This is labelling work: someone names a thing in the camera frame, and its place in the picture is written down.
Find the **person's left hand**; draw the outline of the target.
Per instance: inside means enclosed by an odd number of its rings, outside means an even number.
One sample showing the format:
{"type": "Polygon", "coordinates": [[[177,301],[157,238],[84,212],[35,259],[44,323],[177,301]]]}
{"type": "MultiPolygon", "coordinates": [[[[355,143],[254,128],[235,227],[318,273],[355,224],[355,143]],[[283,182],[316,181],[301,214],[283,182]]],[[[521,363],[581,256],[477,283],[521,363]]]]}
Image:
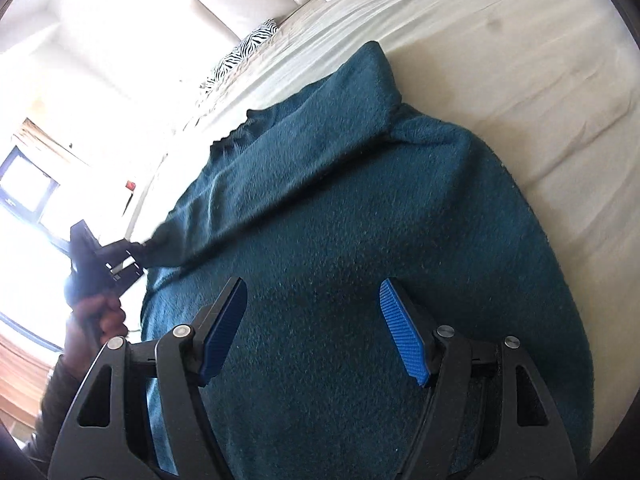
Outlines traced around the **person's left hand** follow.
{"type": "Polygon", "coordinates": [[[74,377],[85,376],[104,344],[114,337],[126,337],[126,313],[118,297],[96,295],[72,307],[66,324],[62,362],[74,377]]]}

